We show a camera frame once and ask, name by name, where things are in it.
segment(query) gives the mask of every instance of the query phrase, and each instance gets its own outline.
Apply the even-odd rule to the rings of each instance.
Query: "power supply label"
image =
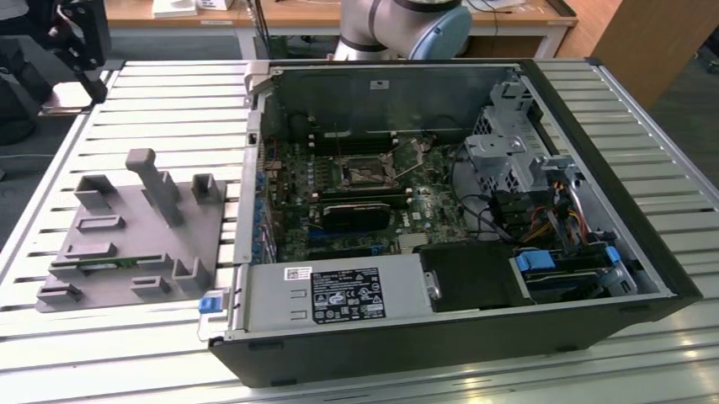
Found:
[[[313,320],[317,324],[385,317],[378,268],[313,273]]]

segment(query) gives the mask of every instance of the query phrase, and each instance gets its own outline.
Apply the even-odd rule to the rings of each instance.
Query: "metal slatted table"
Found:
[[[586,351],[265,390],[245,387],[206,351],[195,301],[38,313],[35,295],[78,206],[71,190],[88,173],[139,183],[125,170],[135,147],[155,149],[175,181],[214,173],[230,182],[217,287],[231,283],[245,62],[130,62],[108,75],[108,101],[78,118],[0,255],[0,401],[651,402],[718,394],[717,190],[602,67],[539,65],[705,301]],[[566,150],[549,122],[546,129]]]

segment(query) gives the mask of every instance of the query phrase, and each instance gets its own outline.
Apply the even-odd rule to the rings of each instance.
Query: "motherboard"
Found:
[[[270,141],[279,262],[411,253],[470,237],[449,184],[453,146],[426,135]]]

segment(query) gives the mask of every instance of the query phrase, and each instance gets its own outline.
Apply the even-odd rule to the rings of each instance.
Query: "green circuit board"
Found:
[[[267,160],[282,161],[283,169],[278,170],[275,186],[271,188],[274,216],[282,223],[278,226],[277,246],[278,260],[295,262],[325,257],[326,253],[361,252],[375,255],[402,253],[398,241],[401,235],[423,234],[427,242],[453,242],[469,237],[467,224],[453,199],[453,191],[446,183],[449,146],[429,148],[418,161],[417,143],[419,136],[405,136],[403,146],[393,154],[393,166],[386,169],[399,177],[393,183],[411,189],[409,209],[391,211],[389,226],[379,231],[329,234],[315,221],[319,218],[318,207],[313,203],[313,194],[318,189],[333,190],[343,187],[342,166],[338,157],[314,156],[306,146],[299,144],[278,145],[277,155],[269,150]],[[377,157],[343,157],[347,161],[363,161]],[[363,172],[350,172],[359,180],[361,186],[373,188],[381,181],[375,180],[374,162],[363,162]]]

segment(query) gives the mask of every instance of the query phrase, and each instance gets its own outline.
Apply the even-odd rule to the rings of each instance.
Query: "black plastic cover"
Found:
[[[510,265],[513,246],[502,242],[451,242],[418,248],[423,271],[438,283],[435,312],[529,306]]]

